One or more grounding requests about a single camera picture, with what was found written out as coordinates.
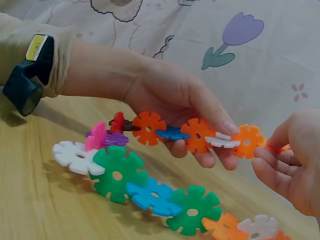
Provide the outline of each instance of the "plastic toy piece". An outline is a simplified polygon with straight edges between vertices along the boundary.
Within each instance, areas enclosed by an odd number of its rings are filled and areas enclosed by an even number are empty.
[[[125,117],[122,111],[117,112],[113,117],[113,122],[111,123],[110,132],[114,133],[124,133],[123,126],[125,125]]]
[[[93,162],[98,150],[85,151],[85,145],[79,142],[61,141],[53,146],[55,160],[63,167],[68,167],[73,173],[87,175],[104,174],[105,169]]]
[[[291,146],[289,144],[285,145],[283,148],[280,148],[280,149],[276,149],[276,148],[271,148],[271,147],[268,147],[267,146],[267,139],[264,140],[263,143],[259,144],[260,147],[265,147],[265,148],[268,148],[270,151],[274,152],[274,153],[281,153],[281,152],[284,152],[284,151],[289,151],[291,150]]]
[[[106,150],[100,149],[93,157],[93,161],[105,168],[104,174],[100,176],[89,175],[94,183],[94,188],[103,197],[111,193],[110,200],[115,203],[124,204],[126,199],[126,185],[133,183],[145,188],[148,183],[148,173],[143,168],[144,162],[135,153],[130,152],[127,157],[126,149],[122,146],[110,146]],[[121,178],[115,179],[114,174],[120,173]]]
[[[107,136],[106,124],[104,122],[99,122],[93,126],[91,130],[91,135],[86,138],[85,141],[85,151],[90,151],[92,149],[101,149],[102,141]]]
[[[257,215],[254,222],[248,218],[240,222],[237,229],[249,234],[249,240],[274,239],[278,233],[278,221],[274,217],[267,215]]]
[[[224,140],[217,137],[206,136],[204,140],[216,148],[233,149],[240,145],[240,141]]]
[[[278,231],[275,238],[264,238],[263,240],[291,240],[291,237],[285,236],[283,231]]]
[[[168,140],[181,140],[189,139],[190,135],[180,132],[179,127],[167,126],[166,130],[156,130],[155,134],[159,135],[163,139]]]
[[[90,136],[91,132],[87,132],[85,134],[86,137]],[[124,147],[129,143],[129,138],[123,135],[120,132],[110,133],[107,131],[107,135],[105,139],[101,142],[102,147],[109,147],[109,146],[121,146]]]
[[[114,122],[114,120],[109,121],[109,126],[111,126],[113,122]],[[126,132],[139,131],[139,130],[141,130],[141,127],[133,126],[132,121],[125,119],[124,125],[122,126],[121,130],[126,131]]]
[[[252,159],[254,157],[255,148],[265,141],[264,135],[259,133],[260,129],[252,125],[249,128],[248,124],[239,127],[239,133],[231,136],[232,141],[240,141],[240,145],[233,149],[234,154],[242,159]]]
[[[205,137],[216,137],[216,131],[204,119],[199,120],[198,118],[192,118],[183,124],[181,133],[190,135],[190,138],[185,140],[188,151],[198,154],[208,152],[208,147],[211,147]]]
[[[212,237],[215,240],[248,240],[249,234],[237,229],[238,220],[235,216],[225,213],[219,221],[208,218],[202,219],[204,228],[213,231]]]
[[[194,236],[197,229],[201,233],[207,232],[202,225],[202,219],[208,218],[218,221],[222,214],[222,209],[219,206],[220,200],[215,193],[209,192],[204,196],[206,190],[202,186],[189,186],[188,195],[183,189],[176,190],[170,197],[169,201],[180,205],[182,212],[166,220],[167,225],[173,231],[177,231],[182,227],[181,234]],[[197,210],[197,215],[189,215],[189,210]]]
[[[133,136],[139,136],[138,142],[143,145],[146,145],[148,142],[149,146],[157,145],[157,139],[160,141],[163,140],[156,134],[156,130],[167,129],[166,123],[161,120],[160,115],[154,112],[149,113],[148,111],[139,113],[139,115],[133,119],[132,125],[141,128],[138,131],[132,131]]]
[[[168,201],[174,191],[164,183],[158,185],[157,180],[149,177],[145,188],[131,182],[126,184],[126,193],[130,199],[141,209],[153,207],[152,213],[162,217],[176,216],[182,208]]]

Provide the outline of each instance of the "pink toy piece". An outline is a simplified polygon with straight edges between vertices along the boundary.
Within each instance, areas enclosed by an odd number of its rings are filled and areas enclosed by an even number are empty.
[[[90,151],[92,149],[101,149],[101,143],[107,136],[107,126],[104,122],[98,122],[91,129],[91,136],[88,136],[85,141],[84,150]]]

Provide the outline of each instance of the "right hand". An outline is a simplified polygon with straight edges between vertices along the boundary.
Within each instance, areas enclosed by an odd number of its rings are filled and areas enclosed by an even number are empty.
[[[320,110],[302,110],[279,125],[267,147],[292,150],[279,154],[259,147],[252,161],[256,176],[289,200],[302,214],[320,217]]]

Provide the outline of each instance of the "sleeve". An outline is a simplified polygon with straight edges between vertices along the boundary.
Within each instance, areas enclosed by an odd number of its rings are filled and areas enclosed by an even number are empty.
[[[0,12],[0,86],[6,84],[14,67],[25,59],[35,34],[47,34],[54,38],[53,66],[49,83],[43,86],[43,97],[53,98],[65,86],[71,47],[76,37],[74,26],[55,27],[30,20],[21,21]]]

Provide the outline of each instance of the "left hand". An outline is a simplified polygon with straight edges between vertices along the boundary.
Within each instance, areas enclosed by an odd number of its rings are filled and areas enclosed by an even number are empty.
[[[157,113],[167,125],[181,127],[192,118],[207,120],[218,132],[232,135],[238,128],[206,85],[191,73],[158,59],[146,59],[144,70],[132,82],[124,102],[137,114],[149,111]],[[164,143],[176,158],[187,155],[184,140]],[[215,153],[227,170],[234,170],[237,159],[230,149],[214,148]],[[196,160],[204,168],[215,165],[213,155],[195,153]]]

